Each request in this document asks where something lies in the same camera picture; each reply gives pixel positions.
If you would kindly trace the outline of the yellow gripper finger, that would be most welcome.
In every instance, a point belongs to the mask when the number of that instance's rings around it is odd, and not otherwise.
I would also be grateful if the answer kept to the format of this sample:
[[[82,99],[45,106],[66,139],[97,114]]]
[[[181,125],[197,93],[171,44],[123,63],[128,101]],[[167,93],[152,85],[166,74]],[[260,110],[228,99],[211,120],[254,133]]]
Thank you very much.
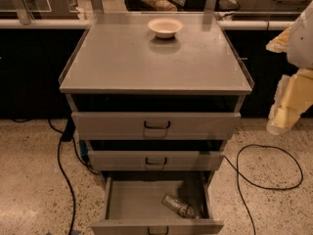
[[[270,40],[266,45],[266,49],[273,53],[287,53],[289,50],[290,35],[291,27],[288,27],[278,36]]]
[[[278,83],[266,129],[274,135],[292,129],[301,115],[313,105],[313,70],[300,69],[283,75]]]

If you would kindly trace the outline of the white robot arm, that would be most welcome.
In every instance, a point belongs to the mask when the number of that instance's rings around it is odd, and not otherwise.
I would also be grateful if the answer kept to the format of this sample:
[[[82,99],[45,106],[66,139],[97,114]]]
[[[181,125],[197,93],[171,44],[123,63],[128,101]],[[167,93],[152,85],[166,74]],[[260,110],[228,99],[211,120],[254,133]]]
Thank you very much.
[[[290,131],[313,105],[313,2],[266,49],[286,52],[288,62],[298,68],[296,74],[282,76],[268,116],[267,131],[280,135]]]

